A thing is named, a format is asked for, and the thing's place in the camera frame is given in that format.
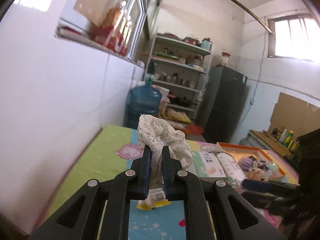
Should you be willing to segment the small purple plush bunny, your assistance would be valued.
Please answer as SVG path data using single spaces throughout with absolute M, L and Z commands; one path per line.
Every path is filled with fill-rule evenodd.
M 258 167 L 258 162 L 255 157 L 242 157 L 238 161 L 238 165 L 246 175 L 247 179 L 263 181 L 265 172 Z

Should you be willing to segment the window frame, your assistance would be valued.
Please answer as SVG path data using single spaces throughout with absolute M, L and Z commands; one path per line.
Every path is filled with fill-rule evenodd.
M 133 60 L 148 39 L 161 0 L 67 0 L 56 35 Z

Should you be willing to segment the colourful cartoon bed sheet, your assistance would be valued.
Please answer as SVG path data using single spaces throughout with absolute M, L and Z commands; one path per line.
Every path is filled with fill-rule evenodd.
M 129 169 L 130 157 L 141 157 L 135 129 L 107 125 L 66 173 L 48 211 L 51 216 L 89 179 L 106 181 Z M 129 239 L 185 239 L 183 202 L 145 211 L 130 206 Z

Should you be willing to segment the orange cardboard box tray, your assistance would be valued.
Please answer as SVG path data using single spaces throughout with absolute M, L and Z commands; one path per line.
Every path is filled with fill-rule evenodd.
M 216 152 L 230 155 L 244 175 L 256 181 L 280 181 L 286 173 L 261 149 L 218 142 Z

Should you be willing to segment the pack of orange drink bottles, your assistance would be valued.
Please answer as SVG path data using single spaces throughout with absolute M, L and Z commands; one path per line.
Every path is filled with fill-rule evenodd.
M 108 10 L 94 41 L 114 53 L 126 57 L 131 33 L 132 21 L 126 8 L 126 2 L 119 1 Z

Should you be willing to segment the wooden side table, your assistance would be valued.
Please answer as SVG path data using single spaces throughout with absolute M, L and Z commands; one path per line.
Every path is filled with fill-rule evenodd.
M 279 143 L 274 137 L 267 132 L 259 132 L 250 129 L 247 135 L 240 140 L 240 145 L 257 147 L 262 150 L 270 150 L 280 157 L 291 156 L 291 152 Z

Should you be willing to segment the blue water jug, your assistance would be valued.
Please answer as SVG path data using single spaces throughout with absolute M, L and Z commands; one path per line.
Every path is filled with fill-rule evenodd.
M 137 129 L 141 115 L 156 116 L 161 99 L 162 94 L 158 89 L 152 87 L 151 79 L 148 79 L 144 85 L 132 88 L 126 100 L 124 126 Z

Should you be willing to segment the white metal shelf rack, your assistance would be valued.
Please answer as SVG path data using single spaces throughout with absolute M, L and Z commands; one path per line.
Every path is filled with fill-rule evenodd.
M 171 33 L 153 38 L 144 79 L 169 90 L 168 107 L 195 120 L 201 106 L 212 61 L 214 45 L 210 38 L 183 39 Z

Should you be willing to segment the red plastic basin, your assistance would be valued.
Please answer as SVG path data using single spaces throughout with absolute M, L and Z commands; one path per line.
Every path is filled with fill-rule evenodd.
M 182 129 L 182 131 L 186 135 L 201 135 L 204 132 L 204 129 L 200 126 L 197 126 L 195 124 L 189 124 L 186 128 Z

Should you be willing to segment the green sponge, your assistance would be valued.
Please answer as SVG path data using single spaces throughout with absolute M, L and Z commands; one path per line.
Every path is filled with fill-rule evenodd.
M 272 162 L 267 161 L 266 162 L 266 166 L 268 167 L 268 169 L 272 172 L 272 174 L 277 177 L 278 173 L 279 173 L 279 167 Z

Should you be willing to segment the dark refrigerator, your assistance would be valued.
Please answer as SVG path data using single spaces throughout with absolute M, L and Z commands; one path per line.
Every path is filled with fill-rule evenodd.
M 206 142 L 229 142 L 241 108 L 247 76 L 225 66 L 210 70 L 196 123 Z

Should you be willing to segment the green bottle on table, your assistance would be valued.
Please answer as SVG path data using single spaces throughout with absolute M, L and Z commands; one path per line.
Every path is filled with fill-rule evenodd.
M 293 138 L 293 131 L 290 130 L 283 142 L 283 146 L 288 147 L 292 141 L 292 138 Z

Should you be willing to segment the floral tissue pack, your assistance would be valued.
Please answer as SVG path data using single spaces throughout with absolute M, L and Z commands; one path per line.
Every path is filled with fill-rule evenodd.
M 226 175 L 227 183 L 232 187 L 240 187 L 247 177 L 234 158 L 224 152 L 217 152 L 215 156 Z

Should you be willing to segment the white floral scrunchie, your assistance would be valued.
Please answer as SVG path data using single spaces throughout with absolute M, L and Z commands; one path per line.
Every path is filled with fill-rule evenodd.
M 139 118 L 137 132 L 139 147 L 144 149 L 145 146 L 149 146 L 151 150 L 150 189 L 146 200 L 138 201 L 137 208 L 149 211 L 170 204 L 165 199 L 163 191 L 163 147 L 168 146 L 170 156 L 179 160 L 183 169 L 189 168 L 193 164 L 193 158 L 184 133 L 175 130 L 163 119 L 143 114 Z

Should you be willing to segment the green white tissue box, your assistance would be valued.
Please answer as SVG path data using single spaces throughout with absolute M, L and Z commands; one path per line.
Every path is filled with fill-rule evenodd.
M 225 178 L 225 172 L 217 157 L 207 152 L 192 152 L 193 163 L 187 168 L 188 172 L 202 179 Z

